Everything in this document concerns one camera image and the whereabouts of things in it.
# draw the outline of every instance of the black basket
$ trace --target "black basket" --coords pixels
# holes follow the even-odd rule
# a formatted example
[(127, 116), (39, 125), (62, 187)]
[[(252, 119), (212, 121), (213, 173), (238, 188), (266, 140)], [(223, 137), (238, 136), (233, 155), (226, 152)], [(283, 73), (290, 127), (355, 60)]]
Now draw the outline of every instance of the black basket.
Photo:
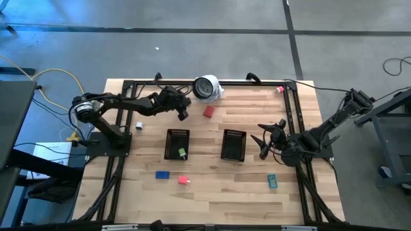
[[(190, 130), (169, 129), (167, 130), (166, 149), (164, 152), (165, 160), (187, 160), (188, 159), (188, 142)], [(186, 159), (180, 157), (179, 149), (184, 148)]]
[(244, 162), (246, 138), (246, 132), (225, 129), (221, 158)]

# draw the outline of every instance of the blue rectangular block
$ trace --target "blue rectangular block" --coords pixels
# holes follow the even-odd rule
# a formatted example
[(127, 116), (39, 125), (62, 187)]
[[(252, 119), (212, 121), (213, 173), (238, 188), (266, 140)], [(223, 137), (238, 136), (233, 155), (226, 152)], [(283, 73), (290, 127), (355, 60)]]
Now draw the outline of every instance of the blue rectangular block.
[(170, 178), (170, 172), (169, 171), (156, 171), (155, 172), (155, 178), (156, 179), (169, 179)]
[(269, 174), (268, 175), (268, 184), (270, 186), (270, 189), (277, 189), (277, 176), (275, 174)]

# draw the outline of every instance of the gray metal stand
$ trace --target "gray metal stand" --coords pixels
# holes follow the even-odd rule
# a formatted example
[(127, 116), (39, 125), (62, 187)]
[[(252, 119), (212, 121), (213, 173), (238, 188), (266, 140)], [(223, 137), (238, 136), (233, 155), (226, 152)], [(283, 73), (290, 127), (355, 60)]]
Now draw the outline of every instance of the gray metal stand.
[(411, 114), (390, 113), (411, 100), (411, 89), (390, 101), (378, 106), (367, 115), (356, 120), (356, 126), (363, 126), (372, 121), (381, 147), (383, 148), (387, 167), (392, 178), (380, 178), (376, 185), (399, 185), (411, 182), (411, 173), (407, 173), (405, 164), (411, 162)]

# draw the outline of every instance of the wooden tabletop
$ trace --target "wooden tabletop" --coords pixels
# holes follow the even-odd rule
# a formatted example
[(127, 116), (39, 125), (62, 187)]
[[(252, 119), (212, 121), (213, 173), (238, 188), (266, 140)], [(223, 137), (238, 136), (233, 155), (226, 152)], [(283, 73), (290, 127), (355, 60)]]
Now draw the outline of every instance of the wooden tabletop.
[[(122, 85), (123, 79), (108, 79), (105, 92), (120, 93)], [(271, 155), (261, 160), (259, 147), (250, 137), (262, 136), (258, 123), (274, 124), (286, 119), (283, 95), (274, 94), (273, 87), (223, 88), (222, 99), (209, 104), (215, 107), (211, 119), (202, 115), (207, 105), (192, 94), (189, 117), (184, 121), (179, 121), (176, 111), (151, 117), (133, 113), (132, 126), (137, 121), (144, 126), (140, 132), (130, 129), (132, 147), (124, 165), (116, 223), (151, 223), (161, 219), (163, 223), (175, 224), (303, 224), (295, 168), (278, 164)], [(153, 91), (159, 89), (146, 86), (141, 96)], [(298, 91), (306, 129), (320, 125), (315, 90), (298, 84)], [(117, 110), (109, 110), (104, 118), (114, 124), (116, 115)], [(164, 160), (170, 128), (190, 130), (187, 161)], [(220, 158), (224, 129), (247, 132), (244, 162)], [(312, 164), (319, 194), (334, 214), (344, 219), (332, 168), (322, 159), (315, 159)], [(106, 165), (107, 157), (97, 157), (85, 167), (73, 219), (84, 214), (100, 193)], [(170, 179), (155, 179), (156, 171), (169, 171)], [(269, 188), (267, 174), (277, 175), (277, 189)], [(191, 183), (178, 184), (180, 175), (188, 176)], [(308, 203), (314, 217), (310, 197)]]

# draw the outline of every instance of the concrete floor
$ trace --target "concrete floor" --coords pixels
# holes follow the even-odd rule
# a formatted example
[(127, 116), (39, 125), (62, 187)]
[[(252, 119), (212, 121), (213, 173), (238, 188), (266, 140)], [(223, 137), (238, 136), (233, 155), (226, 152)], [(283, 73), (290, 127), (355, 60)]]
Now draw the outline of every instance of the concrete floor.
[[(294, 29), (411, 31), (411, 2), (406, 0), (289, 0)], [(9, 23), (140, 28), (225, 28), (286, 30), (282, 0), (10, 0)], [(392, 77), (381, 68), (390, 57), (411, 55), (410, 37), (296, 36), (305, 80), (317, 86), (363, 90), (378, 98), (411, 85), (405, 67)], [(243, 79), (254, 72), (264, 79), (296, 79), (288, 35), (186, 33), (71, 33), (0, 31), (0, 54), (22, 67), (41, 71), (63, 68), (77, 75), (86, 91), (101, 92), (107, 78), (194, 78), (214, 74)], [(24, 77), (2, 76), (2, 79)], [(69, 106), (80, 92), (70, 77), (53, 73), (39, 83), (48, 96)], [(337, 109), (341, 93), (317, 91), (321, 114)], [(59, 141), (64, 124), (32, 105), (17, 142)], [(350, 121), (335, 130), (335, 166), (345, 217), (356, 225), (411, 229), (411, 199), (401, 189), (378, 189), (377, 167), (384, 164), (374, 128)], [(69, 135), (64, 130), (62, 137)], [(33, 147), (24, 147), (31, 151)], [(61, 222), (65, 209), (30, 202), (24, 215), (35, 223)], [(43, 206), (50, 217), (35, 216)]]

